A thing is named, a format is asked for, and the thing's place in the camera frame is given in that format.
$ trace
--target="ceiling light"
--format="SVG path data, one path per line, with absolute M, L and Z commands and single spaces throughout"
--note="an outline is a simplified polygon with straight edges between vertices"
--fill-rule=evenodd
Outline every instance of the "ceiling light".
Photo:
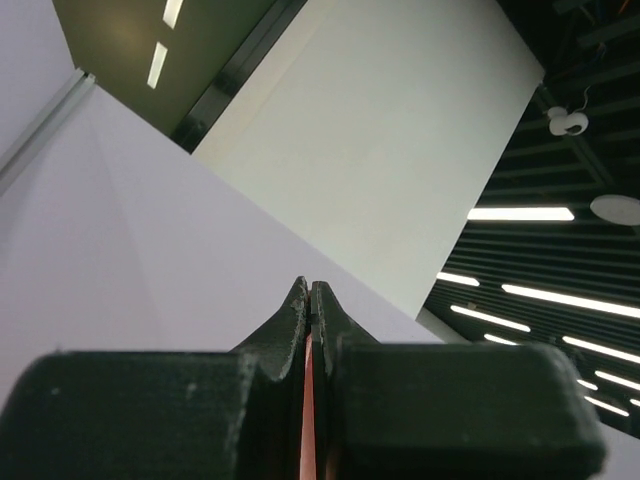
M 616 225 L 640 225 L 640 200 L 637 198 L 602 195 L 591 202 L 591 211 L 601 219 Z
M 506 220 L 522 222 L 570 222 L 574 218 L 571 210 L 566 207 L 474 208 L 467 216 L 468 220 Z
M 496 336 L 490 335 L 488 333 L 485 333 L 484 338 L 486 338 L 490 342 L 501 343 L 503 345 L 517 345 L 516 342 L 511 342 L 509 340 L 505 340 L 504 338 L 496 337 Z
M 591 397 L 584 397 L 585 400 L 597 405 L 598 407 L 604 408 L 605 410 L 609 410 L 610 412 L 617 413 L 618 415 L 622 415 L 623 417 L 628 417 L 629 412 L 622 410 L 621 408 L 616 408 L 613 405 L 609 405 L 608 403 L 601 402 L 600 400 L 596 400 Z
M 610 382 L 617 383 L 618 385 L 622 385 L 622 386 L 633 388 L 634 390 L 640 391 L 640 383 L 636 383 L 636 382 L 632 382 L 631 380 L 616 377 L 615 375 L 611 375 L 610 373 L 605 373 L 605 372 L 596 370 L 596 377 L 604 378 L 605 380 L 609 380 Z
M 584 340 L 578 340 L 577 338 L 572 338 L 572 337 L 562 337 L 562 341 L 565 343 L 568 343 L 569 345 L 575 345 L 576 347 L 586 348 L 587 350 L 593 350 L 594 352 L 602 353 L 604 355 L 609 355 L 611 357 L 620 358 L 622 360 L 627 360 L 633 363 L 640 363 L 640 356 L 638 355 L 632 355 L 630 353 L 621 352 L 620 350 L 603 347 L 602 345 L 598 345 L 591 342 L 585 342 Z
M 588 388 L 589 390 L 598 390 L 598 386 L 591 383 L 591 382 L 585 382 L 584 380 L 578 380 L 578 383 L 580 385 L 582 385 L 585 388 Z
M 479 320 L 484 320 L 485 322 L 495 323 L 497 325 L 502 325 L 503 327 L 513 328 L 515 330 L 521 330 L 523 332 L 530 332 L 531 329 L 526 325 L 522 325 L 521 323 L 512 322 L 510 320 L 504 320 L 502 318 L 494 317 L 493 315 L 487 315 L 486 313 L 476 312 L 475 310 L 469 310 L 468 308 L 457 307 L 455 305 L 451 305 L 451 310 L 456 313 L 460 313 L 462 315 L 468 315 L 469 317 L 474 317 Z
M 171 28 L 176 27 L 178 15 L 180 15 L 180 9 L 182 8 L 182 1 L 183 0 L 167 0 L 167 4 L 164 6 L 162 20 Z
M 508 293 L 522 295 L 523 297 L 537 298 L 539 300 L 572 305 L 574 307 L 589 308 L 600 312 L 616 313 L 626 317 L 640 318 L 640 308 L 600 302 L 598 300 L 589 300 L 588 298 L 574 297 L 571 295 L 562 295 L 560 293 L 545 292 L 543 290 L 535 290 L 533 288 L 517 287 L 515 285 L 502 285 L 502 289 Z
M 151 68 L 149 69 L 149 78 L 147 79 L 147 85 L 151 88 L 156 88 L 158 79 L 160 78 L 160 72 L 162 72 L 162 66 L 164 65 L 164 59 L 167 56 L 167 47 L 160 42 L 156 43 L 156 51 L 153 53 L 153 60 L 151 61 Z
M 461 283 L 463 285 L 471 285 L 472 287 L 479 287 L 480 282 L 472 277 L 464 277 L 462 275 L 454 275 L 453 273 L 440 272 L 437 277 L 438 280 L 445 280 L 447 282 Z

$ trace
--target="metal trim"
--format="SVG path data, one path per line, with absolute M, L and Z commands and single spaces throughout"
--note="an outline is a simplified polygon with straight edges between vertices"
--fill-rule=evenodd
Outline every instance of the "metal trim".
M 36 118 L 0 157 L 0 197 L 38 155 L 95 84 L 95 77 L 77 69 Z

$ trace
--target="security camera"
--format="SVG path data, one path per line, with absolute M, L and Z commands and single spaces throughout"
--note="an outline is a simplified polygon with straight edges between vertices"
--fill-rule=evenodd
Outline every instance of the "security camera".
M 589 117 L 582 112 L 569 113 L 565 108 L 552 107 L 547 112 L 551 135 L 580 135 L 589 126 Z

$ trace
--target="fluorescent light strip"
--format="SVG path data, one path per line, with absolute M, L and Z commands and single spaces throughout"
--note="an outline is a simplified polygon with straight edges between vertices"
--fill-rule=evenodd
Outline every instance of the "fluorescent light strip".
M 164 65 L 164 59 L 167 57 L 167 47 L 160 42 L 156 43 L 156 51 L 153 53 L 153 60 L 151 61 L 151 68 L 149 69 L 149 78 L 147 79 L 147 85 L 151 88 L 156 88 L 158 85 L 158 79 L 160 78 L 160 72 L 162 72 L 162 66 Z
M 588 388 L 589 390 L 598 390 L 598 386 L 591 383 L 591 382 L 585 382 L 584 380 L 578 380 L 578 383 L 580 385 L 582 385 L 585 388 Z
M 640 383 L 632 382 L 631 380 L 627 380 L 625 378 L 616 377 L 615 375 L 601 372 L 599 370 L 596 370 L 596 377 L 604 378 L 605 380 L 609 380 L 610 382 L 617 383 L 618 385 L 622 385 L 624 387 L 633 388 L 634 390 L 638 390 L 640 392 Z
M 621 408 L 616 408 L 613 405 L 609 405 L 608 403 L 601 402 L 600 400 L 596 400 L 591 397 L 584 397 L 585 400 L 597 405 L 598 407 L 604 408 L 605 410 L 609 410 L 610 412 L 617 413 L 618 415 L 622 415 L 623 417 L 628 417 L 629 412 L 622 410 Z
M 468 220 L 505 220 L 515 222 L 570 222 L 575 217 L 566 207 L 528 208 L 474 208 L 467 215 Z
M 474 317 L 479 320 L 484 320 L 485 322 L 495 323 L 496 325 L 502 325 L 503 327 L 513 328 L 514 330 L 520 330 L 522 332 L 530 332 L 531 329 L 526 325 L 521 323 L 512 322 L 510 320 L 504 320 L 499 317 L 494 317 L 493 315 L 487 315 L 486 313 L 476 312 L 475 310 L 469 310 L 467 308 L 458 307 L 456 305 L 451 305 L 451 310 L 456 313 L 460 313 L 462 315 L 467 315 L 469 317 Z
M 485 333 L 484 338 L 486 338 L 490 342 L 501 343 L 503 345 L 517 345 L 516 342 L 505 340 L 504 338 L 496 337 L 495 335 L 490 335 L 488 333 Z
M 462 285 L 470 285 L 472 287 L 480 286 L 480 282 L 477 281 L 475 278 L 465 277 L 463 275 L 454 275 L 453 273 L 440 272 L 436 276 L 436 278 L 438 280 L 444 280 L 446 282 L 453 282 L 453 283 L 461 283 Z
M 615 313 L 624 315 L 625 317 L 640 318 L 640 308 L 626 307 L 624 305 L 616 305 L 615 303 L 600 302 L 598 300 L 589 300 L 588 298 L 573 297 L 571 295 L 563 295 L 561 293 L 546 292 L 533 288 L 518 287 L 515 285 L 502 285 L 505 292 L 521 295 L 523 297 L 537 298 L 548 302 L 562 303 L 574 307 L 588 308 L 598 310 L 599 312 Z
M 609 355 L 610 357 L 627 360 L 628 362 L 640 363 L 640 356 L 638 355 L 632 355 L 630 353 L 621 352 L 620 350 L 615 350 L 613 348 L 603 347 L 602 345 L 598 345 L 596 343 L 585 342 L 584 340 L 578 340 L 577 338 L 572 337 L 562 337 L 562 341 L 568 343 L 569 345 L 592 350 L 604 355 Z
M 180 9 L 182 8 L 183 0 L 167 0 L 167 4 L 164 6 L 164 14 L 162 20 L 171 28 L 176 28 L 176 22 L 178 21 L 178 15 L 180 15 Z

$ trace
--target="dark ceiling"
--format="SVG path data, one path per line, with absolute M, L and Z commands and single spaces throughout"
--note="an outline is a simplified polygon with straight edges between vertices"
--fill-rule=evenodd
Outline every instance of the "dark ceiling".
M 501 288 L 509 283 L 640 307 L 640 228 L 605 222 L 589 208 L 602 194 L 640 198 L 640 1 L 500 4 L 548 73 L 478 206 L 567 206 L 576 219 L 469 222 L 443 271 L 474 277 L 480 286 L 438 281 L 425 306 L 472 341 L 490 333 L 558 346 L 582 377 L 599 387 L 589 392 L 591 397 L 630 413 L 622 417 L 598 408 L 602 421 L 640 438 L 640 408 L 629 401 L 640 399 L 640 392 L 594 375 L 603 370 L 640 383 L 640 365 L 562 341 L 569 335 L 640 355 L 640 319 L 511 295 Z M 582 106 L 587 87 L 586 132 L 553 137 L 545 112 L 555 105 Z M 457 314 L 451 305 L 526 323 L 531 332 Z
M 175 29 L 165 0 L 53 0 L 76 66 L 166 135 L 263 18 L 274 0 L 185 0 Z M 147 85 L 156 42 L 168 48 Z

